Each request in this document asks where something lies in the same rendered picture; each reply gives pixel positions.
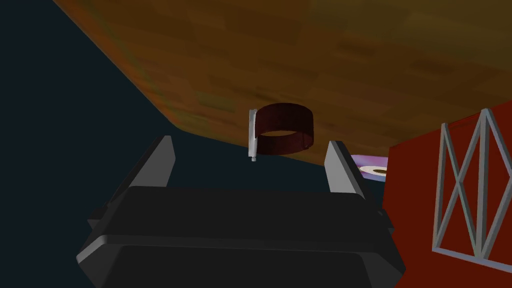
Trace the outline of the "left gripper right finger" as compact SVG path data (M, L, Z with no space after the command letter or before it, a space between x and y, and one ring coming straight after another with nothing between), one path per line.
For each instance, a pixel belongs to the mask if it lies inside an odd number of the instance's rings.
M365 200L373 199L361 171L342 141L328 143L324 169L330 192L358 194Z

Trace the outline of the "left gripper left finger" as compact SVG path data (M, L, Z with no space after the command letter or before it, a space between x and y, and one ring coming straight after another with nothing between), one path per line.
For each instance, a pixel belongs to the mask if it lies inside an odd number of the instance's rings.
M176 161L171 136L157 137L131 169L107 204L114 202L130 187L165 187Z

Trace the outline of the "red cabinet with grey lattice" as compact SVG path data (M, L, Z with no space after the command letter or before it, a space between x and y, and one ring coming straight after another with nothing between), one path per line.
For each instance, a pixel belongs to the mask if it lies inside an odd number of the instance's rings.
M512 101L492 108L512 157ZM449 125L454 151L462 163L477 114ZM489 133L487 231L506 189L509 174L496 141ZM395 288L512 288L512 273L432 252L440 130L405 141L389 150L383 207L395 231L393 240L406 271ZM464 179L470 211L475 221L478 194L479 142ZM461 203L456 201L442 248L472 254ZM512 203L497 234L490 259L512 265Z

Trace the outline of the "white knife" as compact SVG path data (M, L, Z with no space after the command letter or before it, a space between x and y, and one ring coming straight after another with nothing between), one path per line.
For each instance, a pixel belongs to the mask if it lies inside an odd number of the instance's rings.
M252 162L255 162L257 159L257 148L258 148L258 138L255 133L255 123L256 123L256 114L257 109L251 109L249 111L249 122L248 122L248 156L251 158Z

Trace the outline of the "brown wooden table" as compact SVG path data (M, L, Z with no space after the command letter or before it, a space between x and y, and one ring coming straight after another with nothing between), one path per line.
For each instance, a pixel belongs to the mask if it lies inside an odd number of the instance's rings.
M512 0L53 1L181 130L246 146L249 110L308 107L309 163L512 100Z

